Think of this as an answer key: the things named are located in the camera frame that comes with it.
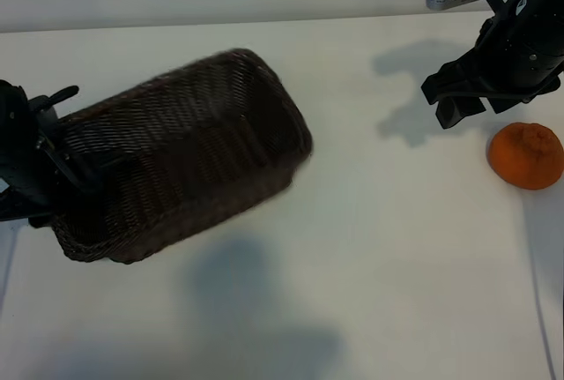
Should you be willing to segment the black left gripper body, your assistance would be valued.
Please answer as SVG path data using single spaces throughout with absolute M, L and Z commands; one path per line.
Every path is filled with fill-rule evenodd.
M 1 82 L 1 220 L 45 227 L 80 193 L 78 166 L 61 148 L 55 105 L 77 95 L 67 86 L 29 99 L 21 86 Z

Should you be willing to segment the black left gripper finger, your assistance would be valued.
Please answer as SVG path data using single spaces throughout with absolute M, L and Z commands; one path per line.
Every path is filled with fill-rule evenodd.
M 129 158 L 119 145 L 47 145 L 50 194 L 93 194 L 102 176 Z

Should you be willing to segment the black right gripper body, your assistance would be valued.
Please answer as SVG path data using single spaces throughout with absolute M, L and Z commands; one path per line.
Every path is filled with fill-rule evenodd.
M 563 0 L 509 0 L 480 30 L 474 47 L 445 63 L 421 89 L 429 104 L 446 97 L 488 100 L 496 93 L 535 94 L 560 87 Z

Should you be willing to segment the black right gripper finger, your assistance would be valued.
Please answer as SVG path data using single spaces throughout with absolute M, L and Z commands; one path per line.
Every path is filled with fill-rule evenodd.
M 468 116 L 486 111 L 480 98 L 446 97 L 438 102 L 436 117 L 441 127 L 446 130 L 454 127 Z
M 488 101 L 495 114 L 503 113 L 520 103 L 529 103 L 535 94 L 496 93 L 488 97 Z

